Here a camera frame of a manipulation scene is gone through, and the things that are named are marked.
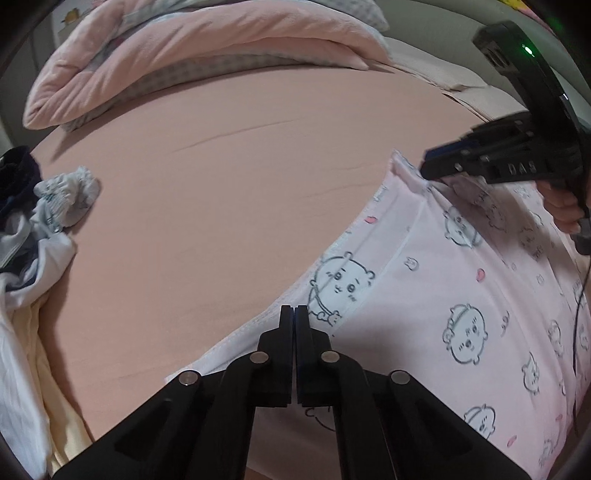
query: wall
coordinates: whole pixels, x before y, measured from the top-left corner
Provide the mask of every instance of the wall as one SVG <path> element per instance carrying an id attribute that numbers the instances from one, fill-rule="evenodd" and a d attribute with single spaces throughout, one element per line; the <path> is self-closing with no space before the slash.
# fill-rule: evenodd
<path id="1" fill-rule="evenodd" d="M 54 51 L 51 19 L 47 17 L 20 48 L 5 74 L 0 78 L 0 150 L 7 150 L 6 140 L 13 145 L 35 147 L 53 128 L 33 131 L 22 125 L 22 113 L 28 92 L 43 64 Z"/>

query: human hand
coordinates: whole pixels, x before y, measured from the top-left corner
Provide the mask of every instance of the human hand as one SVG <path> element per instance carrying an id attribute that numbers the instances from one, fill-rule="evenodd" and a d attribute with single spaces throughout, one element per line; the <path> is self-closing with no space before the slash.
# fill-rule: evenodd
<path id="1" fill-rule="evenodd" d="M 558 189 L 545 180 L 535 182 L 538 192 L 544 198 L 544 208 L 554 218 L 554 224 L 561 232 L 579 233 L 578 221 L 584 217 L 577 197 L 568 190 Z"/>

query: pile of clothes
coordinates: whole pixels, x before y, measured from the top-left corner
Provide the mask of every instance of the pile of clothes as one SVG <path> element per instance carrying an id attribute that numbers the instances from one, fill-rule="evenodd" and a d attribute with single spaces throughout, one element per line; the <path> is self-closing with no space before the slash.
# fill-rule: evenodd
<path id="1" fill-rule="evenodd" d="M 42 180 L 28 147 L 0 157 L 0 432 L 34 479 L 90 445 L 51 375 L 38 325 L 49 289 L 76 251 L 64 229 L 99 192 L 85 167 Z"/>

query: pink blanket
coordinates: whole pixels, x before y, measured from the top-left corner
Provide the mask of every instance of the pink blanket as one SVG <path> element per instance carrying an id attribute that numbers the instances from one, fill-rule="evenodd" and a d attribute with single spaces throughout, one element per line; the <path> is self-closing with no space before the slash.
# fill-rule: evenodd
<path id="1" fill-rule="evenodd" d="M 176 12 L 118 37 L 123 18 L 151 2 L 110 0 L 88 15 L 33 84 L 25 127 L 70 122 L 143 76 L 186 60 L 272 54 L 359 70 L 368 68 L 363 59 L 391 64 L 376 30 L 349 15 L 299 0 L 249 0 Z"/>

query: cartoon bear print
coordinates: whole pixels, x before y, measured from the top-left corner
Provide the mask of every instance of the cartoon bear print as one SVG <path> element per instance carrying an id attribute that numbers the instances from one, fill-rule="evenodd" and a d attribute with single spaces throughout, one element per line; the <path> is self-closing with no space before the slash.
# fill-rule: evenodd
<path id="1" fill-rule="evenodd" d="M 310 316 L 334 326 L 350 304 L 370 288 L 374 278 L 375 273 L 353 260 L 351 252 L 325 260 L 310 280 Z"/>
<path id="2" fill-rule="evenodd" d="M 474 248 L 482 241 L 476 229 L 460 214 L 457 208 L 450 207 L 443 214 L 445 220 L 445 238 L 452 240 L 461 247 Z"/>
<path id="3" fill-rule="evenodd" d="M 418 270 L 418 262 L 413 257 L 407 257 L 404 264 L 408 267 L 411 272 Z"/>
<path id="4" fill-rule="evenodd" d="M 481 208 L 491 227 L 506 232 L 505 215 L 496 205 L 494 199 L 476 180 L 460 177 L 450 182 L 449 185 L 457 196 Z"/>
<path id="5" fill-rule="evenodd" d="M 501 212 L 498 205 L 492 203 L 492 199 L 490 195 L 488 196 L 487 201 L 482 205 L 484 209 L 484 213 L 486 218 L 488 218 L 488 224 L 496 228 L 497 230 L 501 230 L 503 232 L 507 231 L 507 225 L 505 220 L 505 215 Z"/>
<path id="6" fill-rule="evenodd" d="M 589 350 L 589 338 L 587 337 L 587 332 L 585 331 L 585 327 L 583 325 L 579 327 L 579 343 L 583 350 Z"/>
<path id="7" fill-rule="evenodd" d="M 521 367 L 523 372 L 523 385 L 531 394 L 537 395 L 540 393 L 540 368 L 535 363 L 534 355 L 530 352 L 530 358 L 527 363 Z"/>
<path id="8" fill-rule="evenodd" d="M 550 439 L 544 440 L 544 447 L 542 448 L 542 455 L 540 455 L 540 460 L 538 461 L 540 468 L 544 467 L 546 461 L 552 456 L 553 453 L 554 453 L 554 444 L 552 443 L 552 440 L 550 440 Z"/>
<path id="9" fill-rule="evenodd" d="M 556 353 L 558 358 L 561 358 L 564 354 L 564 345 L 560 340 L 560 335 L 560 326 L 558 325 L 558 322 L 552 320 L 550 322 L 550 327 L 548 328 L 548 338 L 550 339 L 554 353 Z"/>
<path id="10" fill-rule="evenodd" d="M 537 236 L 532 228 L 522 228 L 518 233 L 521 246 L 536 260 L 539 260 L 544 249 L 539 244 Z"/>
<path id="11" fill-rule="evenodd" d="M 472 407 L 464 414 L 464 421 L 487 440 L 495 432 L 495 409 L 484 404 Z"/>
<path id="12" fill-rule="evenodd" d="M 579 297 L 581 296 L 581 292 L 583 291 L 583 285 L 581 284 L 580 280 L 577 280 L 573 285 L 573 294 L 574 300 L 576 302 L 579 301 Z M 583 295 L 581 298 L 581 308 L 587 305 L 587 295 Z"/>
<path id="13" fill-rule="evenodd" d="M 505 314 L 503 315 L 503 324 L 501 325 L 501 336 L 503 336 L 507 331 L 507 327 L 509 326 L 509 317 L 509 312 L 505 312 Z"/>
<path id="14" fill-rule="evenodd" d="M 482 313 L 470 304 L 455 305 L 443 331 L 443 343 L 459 364 L 477 365 L 488 339 Z"/>

